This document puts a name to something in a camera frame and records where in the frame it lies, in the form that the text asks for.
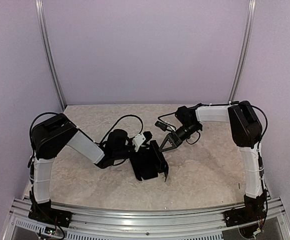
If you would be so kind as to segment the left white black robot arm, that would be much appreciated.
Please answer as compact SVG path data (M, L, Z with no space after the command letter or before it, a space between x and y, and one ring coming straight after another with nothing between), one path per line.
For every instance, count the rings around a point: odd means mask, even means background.
M30 199L37 205L34 212L48 223L55 217L51 201L50 185L54 162L72 150L100 169L119 165L131 158L146 145L148 137L140 131L133 137L112 126L100 142L93 140L63 113L44 112L38 115L29 128L32 155L30 168Z

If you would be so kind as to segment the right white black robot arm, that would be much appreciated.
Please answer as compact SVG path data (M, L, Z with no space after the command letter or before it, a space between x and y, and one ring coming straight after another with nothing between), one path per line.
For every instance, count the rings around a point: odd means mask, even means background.
M245 167L245 207L240 211L240 217L245 222L251 222L259 215L267 199L262 159L262 139L267 128L262 126L256 110L258 107L247 100L223 104L199 103L191 107L181 106L173 113L182 124L179 128L162 121L160 116L155 123L161 130L169 131L159 147L160 152L176 149L192 134L200 133L204 122L230 124L233 142L240 149Z

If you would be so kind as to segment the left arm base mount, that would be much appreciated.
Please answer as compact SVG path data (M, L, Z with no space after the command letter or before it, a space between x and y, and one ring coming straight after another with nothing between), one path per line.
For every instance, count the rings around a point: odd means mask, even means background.
M28 217L41 223L68 228L72 212L52 208L51 201L40 204L33 201Z

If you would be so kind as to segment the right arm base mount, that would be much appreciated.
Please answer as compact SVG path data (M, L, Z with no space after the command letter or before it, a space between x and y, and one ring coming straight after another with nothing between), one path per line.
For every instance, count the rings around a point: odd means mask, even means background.
M265 204L267 203L266 193L262 193L256 198L244 195L244 206L232 208L224 212L226 227L243 225L264 219L267 215Z

